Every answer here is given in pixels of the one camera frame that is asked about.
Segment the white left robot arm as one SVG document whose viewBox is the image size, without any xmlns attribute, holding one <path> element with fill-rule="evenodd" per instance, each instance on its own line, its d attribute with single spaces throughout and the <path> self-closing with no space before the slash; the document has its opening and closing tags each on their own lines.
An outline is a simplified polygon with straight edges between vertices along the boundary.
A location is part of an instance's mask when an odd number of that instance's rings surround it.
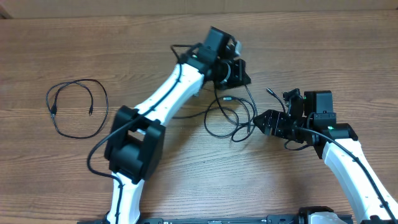
<svg viewBox="0 0 398 224">
<path fill-rule="evenodd" d="M 137 223 L 144 182 L 159 164 L 165 129 L 177 111 L 206 82 L 218 90 L 250 83 L 242 45 L 211 27 L 204 42 L 185 45 L 166 81 L 134 108 L 122 106 L 114 117 L 104 156 L 113 178 L 113 198 L 105 223 Z"/>
</svg>

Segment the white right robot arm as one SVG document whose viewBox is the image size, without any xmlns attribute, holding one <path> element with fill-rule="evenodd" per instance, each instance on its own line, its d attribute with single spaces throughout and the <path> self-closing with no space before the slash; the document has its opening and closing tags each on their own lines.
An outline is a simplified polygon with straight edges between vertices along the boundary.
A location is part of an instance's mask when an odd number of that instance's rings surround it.
<svg viewBox="0 0 398 224">
<path fill-rule="evenodd" d="M 354 129 L 337 122 L 332 92 L 294 89 L 279 101 L 282 111 L 267 110 L 254 125 L 303 149 L 313 147 L 338 179 L 358 223 L 397 223 L 397 202 L 366 160 Z"/>
</svg>

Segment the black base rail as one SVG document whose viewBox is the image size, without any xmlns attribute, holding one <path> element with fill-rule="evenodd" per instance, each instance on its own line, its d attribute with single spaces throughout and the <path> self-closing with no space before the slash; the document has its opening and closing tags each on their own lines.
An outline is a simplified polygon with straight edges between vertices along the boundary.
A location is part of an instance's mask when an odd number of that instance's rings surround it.
<svg viewBox="0 0 398 224">
<path fill-rule="evenodd" d="M 328 207 L 310 207 L 319 208 L 318 212 L 332 212 L 333 210 Z M 278 214 L 278 215 L 267 215 L 266 217 L 240 217 L 240 218 L 189 218 L 189 219 L 163 219 L 163 218 L 140 218 L 138 224 L 279 224 L 279 223 L 305 223 L 303 212 L 298 212 L 298 214 Z M 343 223 L 353 224 L 352 215 L 337 215 L 337 221 L 342 221 Z M 92 220 L 92 221 L 80 221 L 77 224 L 102 224 L 109 223 L 102 220 Z"/>
</svg>

